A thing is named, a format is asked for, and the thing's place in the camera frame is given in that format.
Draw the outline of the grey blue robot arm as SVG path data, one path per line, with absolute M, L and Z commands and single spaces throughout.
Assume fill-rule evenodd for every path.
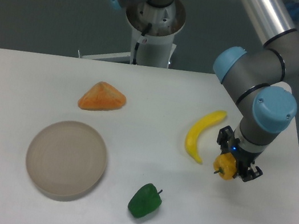
M 185 24 L 179 0 L 110 0 L 125 9 L 132 29 L 130 62 L 167 67 L 172 41 Z M 262 43 L 248 54 L 235 46 L 222 52 L 213 64 L 220 83 L 242 114 L 239 125 L 223 127 L 217 136 L 221 154 L 215 173 L 224 180 L 244 182 L 262 175 L 257 157 L 289 126 L 297 112 L 294 96 L 278 83 L 299 75 L 299 33 L 282 0 L 241 0 Z

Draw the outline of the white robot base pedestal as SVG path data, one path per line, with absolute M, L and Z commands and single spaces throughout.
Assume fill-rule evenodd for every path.
M 176 48 L 173 40 L 185 25 L 186 12 L 180 0 L 174 0 L 169 6 L 162 8 L 141 3 L 129 7 L 126 15 L 131 28 L 129 52 L 79 55 L 79 57 L 168 68 L 172 53 Z

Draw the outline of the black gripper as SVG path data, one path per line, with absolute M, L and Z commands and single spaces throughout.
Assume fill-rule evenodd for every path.
M 240 140 L 233 137 L 234 132 L 231 126 L 223 127 L 219 130 L 217 144 L 220 146 L 222 154 L 231 153 L 240 163 L 239 174 L 243 182 L 249 182 L 263 175 L 261 169 L 256 166 L 255 160 L 261 152 L 251 152 L 241 147 Z

